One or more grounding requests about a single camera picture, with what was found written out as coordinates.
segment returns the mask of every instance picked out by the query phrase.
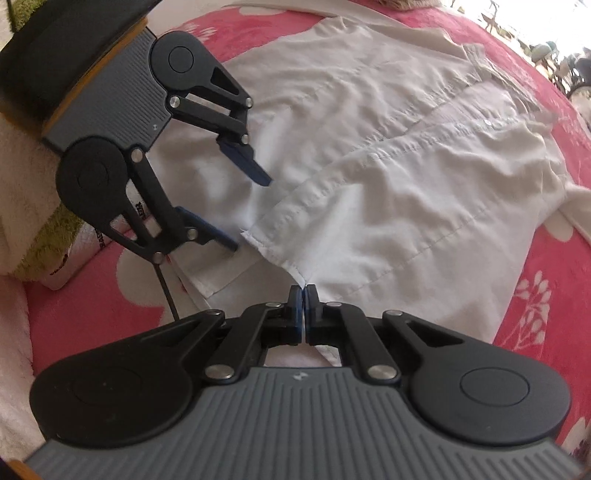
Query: orange edge trim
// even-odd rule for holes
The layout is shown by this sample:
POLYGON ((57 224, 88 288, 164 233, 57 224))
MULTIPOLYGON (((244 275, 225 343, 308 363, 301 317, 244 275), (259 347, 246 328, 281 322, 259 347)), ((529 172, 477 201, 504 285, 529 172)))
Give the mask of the orange edge trim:
POLYGON ((12 468, 22 480, 41 480, 39 475, 22 462, 11 460, 7 465, 12 468))
POLYGON ((142 20, 140 20, 130 30, 128 30, 127 33, 125 33, 123 37, 121 37, 121 39, 98 62, 96 62, 80 80, 78 80, 76 85, 74 85, 74 88, 68 92, 66 97, 57 107, 56 111, 53 112, 52 116, 45 121, 43 130, 41 132, 43 137, 45 137, 49 130, 51 130, 51 128, 64 114, 64 112, 68 110, 70 104, 86 87, 86 85, 88 85, 90 81, 102 70, 102 68, 107 65, 121 50, 129 45, 131 41, 135 39, 135 37, 142 33, 144 28, 147 26, 148 20, 146 18, 142 18, 142 20))

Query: ribbed gray surface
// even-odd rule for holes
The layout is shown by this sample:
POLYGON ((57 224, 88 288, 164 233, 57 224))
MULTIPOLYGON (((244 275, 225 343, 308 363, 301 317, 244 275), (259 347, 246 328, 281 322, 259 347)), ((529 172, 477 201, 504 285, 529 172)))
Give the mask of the ribbed gray surface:
POLYGON ((571 480, 581 472, 551 442, 487 451, 446 439, 395 389, 370 387, 348 368, 254 368, 236 385, 207 389, 156 439, 112 451, 52 441, 27 463, 44 480, 571 480))
POLYGON ((77 140, 99 136, 127 150, 149 150, 166 126, 166 91, 150 70, 155 41, 147 28, 119 52, 80 92, 46 135, 64 151, 77 140))

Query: white shirt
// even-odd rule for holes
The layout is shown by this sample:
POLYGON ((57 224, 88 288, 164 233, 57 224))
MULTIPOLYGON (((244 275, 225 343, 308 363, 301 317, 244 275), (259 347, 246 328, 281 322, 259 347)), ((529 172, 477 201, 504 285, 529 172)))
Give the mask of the white shirt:
POLYGON ((212 134, 175 123, 158 139, 150 162, 171 201, 244 242, 234 255, 186 245, 177 271, 198 306, 228 314, 314 283, 323 301, 491 341, 536 227, 571 191, 589 205, 587 191, 566 172, 551 116, 481 48, 347 16, 226 64, 254 98, 269 188, 212 134))

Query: black circular cap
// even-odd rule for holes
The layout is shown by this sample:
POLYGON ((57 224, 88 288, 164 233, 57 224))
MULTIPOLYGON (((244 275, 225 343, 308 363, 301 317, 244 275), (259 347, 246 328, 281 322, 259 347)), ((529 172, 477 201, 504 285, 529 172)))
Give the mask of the black circular cap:
POLYGON ((109 184, 109 174, 103 163, 91 161, 78 175, 78 185, 86 192, 97 193, 109 184))
POLYGON ((172 352, 120 342, 43 371, 31 388, 30 404, 47 438, 117 448, 170 428, 192 395, 191 379, 172 352))
POLYGON ((469 399, 491 407, 516 405, 530 391, 525 378, 503 368, 472 370, 462 377, 460 386, 469 399))
POLYGON ((168 56, 170 67, 179 73, 188 72, 193 67, 193 54, 188 48, 176 47, 168 56))
POLYGON ((430 348, 411 377, 421 418, 476 445, 515 446, 558 434, 570 392, 550 367, 476 340, 430 348))
POLYGON ((125 192, 128 180, 121 150, 104 138, 89 137, 63 154, 56 187, 71 212, 95 225, 125 210, 129 204, 125 192))
POLYGON ((169 92, 188 92, 195 85, 207 85, 216 65, 203 44, 182 31, 163 35, 150 52, 152 73, 169 92))

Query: black cable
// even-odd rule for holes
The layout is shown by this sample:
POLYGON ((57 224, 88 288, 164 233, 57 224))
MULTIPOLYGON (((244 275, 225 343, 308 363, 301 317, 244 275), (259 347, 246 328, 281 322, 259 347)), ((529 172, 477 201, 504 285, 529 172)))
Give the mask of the black cable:
POLYGON ((156 265, 156 264, 154 264, 154 269, 156 270, 156 275, 158 276, 160 286, 162 287, 162 291, 164 292, 164 296, 166 297, 166 301, 168 302, 168 306, 170 307, 170 311, 173 314, 173 319, 175 322, 178 322, 179 316, 178 316, 177 308, 174 305, 173 296, 170 294, 170 290, 168 289, 168 285, 166 285, 166 280, 164 279, 164 275, 162 275, 162 269, 160 268, 160 265, 156 265))

